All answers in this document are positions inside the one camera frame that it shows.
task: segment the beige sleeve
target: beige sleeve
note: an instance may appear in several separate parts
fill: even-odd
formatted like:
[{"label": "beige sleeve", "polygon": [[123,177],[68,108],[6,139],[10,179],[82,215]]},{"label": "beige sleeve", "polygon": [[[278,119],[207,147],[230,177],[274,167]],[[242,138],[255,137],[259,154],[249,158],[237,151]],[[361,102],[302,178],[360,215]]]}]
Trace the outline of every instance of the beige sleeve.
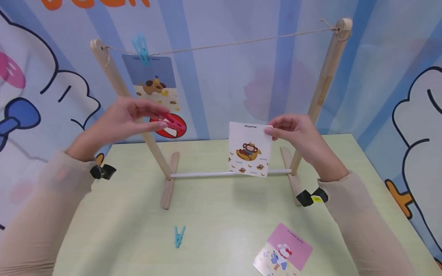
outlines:
[{"label": "beige sleeve", "polygon": [[0,244],[0,275],[52,275],[61,243],[94,178],[97,163],[57,152],[38,178],[35,194],[6,226]]},{"label": "beige sleeve", "polygon": [[355,173],[339,181],[318,183],[328,195],[325,205],[339,226],[359,275],[416,275],[407,253]]}]

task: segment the orange text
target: orange text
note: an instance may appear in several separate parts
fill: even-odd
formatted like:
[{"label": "orange text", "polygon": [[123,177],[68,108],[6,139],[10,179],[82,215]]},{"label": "orange text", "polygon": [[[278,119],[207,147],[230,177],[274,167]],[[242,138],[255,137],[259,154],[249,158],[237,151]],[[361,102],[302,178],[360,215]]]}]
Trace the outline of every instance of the orange text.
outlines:
[{"label": "orange text", "polygon": [[[79,8],[89,9],[95,5],[95,0],[71,0],[74,5]],[[100,0],[101,3],[108,7],[121,7],[126,5],[126,0]],[[129,4],[132,7],[135,7],[135,0],[128,0]],[[141,2],[146,7],[150,7],[149,0],[141,0]],[[55,11],[58,10],[63,4],[63,0],[42,0],[43,5],[50,10]]]}]

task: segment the red circle illustration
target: red circle illustration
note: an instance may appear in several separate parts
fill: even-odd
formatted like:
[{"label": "red circle illustration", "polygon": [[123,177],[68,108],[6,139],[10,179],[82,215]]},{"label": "red circle illustration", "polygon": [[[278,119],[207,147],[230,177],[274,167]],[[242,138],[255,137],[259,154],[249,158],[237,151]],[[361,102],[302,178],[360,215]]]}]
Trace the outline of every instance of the red circle illustration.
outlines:
[{"label": "red circle illustration", "polygon": [[[158,131],[155,131],[158,135],[165,137],[165,138],[170,138],[170,139],[176,139],[176,138],[180,138],[181,136],[183,136],[186,131],[187,131],[187,125],[186,122],[183,120],[183,118],[181,118],[180,116],[170,113],[170,115],[177,120],[179,123],[181,123],[182,125],[184,125],[184,130],[173,130],[170,128],[165,128],[165,129],[161,129]],[[150,122],[155,122],[158,121],[158,119],[154,119],[154,118],[150,118],[149,120]]]}]

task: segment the table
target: table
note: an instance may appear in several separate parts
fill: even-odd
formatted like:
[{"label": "table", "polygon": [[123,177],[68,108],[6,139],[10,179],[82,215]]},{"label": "table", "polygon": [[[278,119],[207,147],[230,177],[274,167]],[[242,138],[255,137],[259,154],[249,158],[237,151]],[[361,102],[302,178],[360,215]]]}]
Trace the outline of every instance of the table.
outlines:
[{"label": "table", "polygon": [[[408,252],[418,275],[439,268],[351,134],[324,136],[346,166],[366,183],[382,216]],[[227,170],[228,141],[159,143],[169,160],[181,156],[177,173]],[[270,169],[284,168],[278,140]],[[282,222],[313,247],[302,275],[357,275],[337,225],[324,204],[293,201],[285,175],[178,179],[170,210],[160,207],[164,175],[145,144],[116,144],[105,163],[117,171],[99,180],[80,204],[60,250],[55,275],[261,275],[252,261]],[[304,189],[317,188],[305,161],[298,170]],[[186,226],[175,248],[174,226]]]}]

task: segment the puppy card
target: puppy card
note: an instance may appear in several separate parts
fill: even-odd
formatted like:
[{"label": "puppy card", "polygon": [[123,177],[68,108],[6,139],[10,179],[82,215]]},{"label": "puppy card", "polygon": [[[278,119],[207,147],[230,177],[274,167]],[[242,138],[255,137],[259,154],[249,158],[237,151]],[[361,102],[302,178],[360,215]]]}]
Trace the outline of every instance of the puppy card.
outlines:
[{"label": "puppy card", "polygon": [[139,97],[162,104],[171,111],[179,111],[175,75],[169,57],[148,57],[150,66],[144,66],[138,56],[122,57]]},{"label": "puppy card", "polygon": [[299,276],[313,248],[280,223],[253,261],[264,276]]},{"label": "puppy card", "polygon": [[229,171],[266,177],[272,137],[264,133],[269,125],[230,122]]}]

